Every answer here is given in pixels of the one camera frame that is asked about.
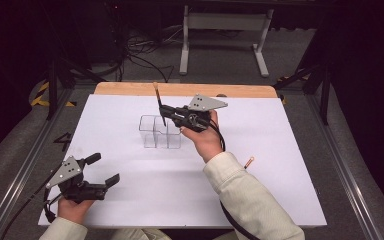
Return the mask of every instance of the person's left hand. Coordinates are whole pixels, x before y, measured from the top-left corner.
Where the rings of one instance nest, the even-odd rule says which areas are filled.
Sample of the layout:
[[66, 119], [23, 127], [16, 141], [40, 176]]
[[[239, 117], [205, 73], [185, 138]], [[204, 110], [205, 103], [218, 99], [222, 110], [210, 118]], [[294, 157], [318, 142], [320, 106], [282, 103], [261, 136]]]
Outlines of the person's left hand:
[[83, 224], [87, 211], [95, 200], [84, 200], [77, 204], [74, 201], [61, 198], [58, 201], [58, 217], [65, 218], [69, 221]]

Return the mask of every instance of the table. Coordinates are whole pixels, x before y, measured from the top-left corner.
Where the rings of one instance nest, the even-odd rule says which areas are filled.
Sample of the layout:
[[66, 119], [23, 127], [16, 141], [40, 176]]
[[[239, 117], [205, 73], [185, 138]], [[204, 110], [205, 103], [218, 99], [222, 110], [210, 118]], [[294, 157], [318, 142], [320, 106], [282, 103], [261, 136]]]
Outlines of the table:
[[[169, 83], [160, 84], [159, 90], [163, 104], [171, 106], [190, 101], [192, 97], [185, 96], [197, 92], [211, 97], [227, 95], [223, 101], [229, 106], [218, 110], [227, 150], [244, 164], [253, 154], [256, 160], [247, 171], [264, 183], [295, 223], [326, 225], [286, 113], [272, 87]], [[183, 138], [180, 149], [144, 148], [137, 128], [143, 113], [158, 114], [151, 83], [100, 83], [89, 96], [67, 156], [79, 159], [101, 152], [102, 159], [85, 168], [85, 180], [102, 183], [116, 173], [121, 180], [109, 189], [104, 201], [94, 204], [85, 225], [231, 228], [202, 173], [204, 163], [193, 143]], [[54, 188], [51, 197], [56, 194]], [[42, 214], [39, 225], [47, 224]]]

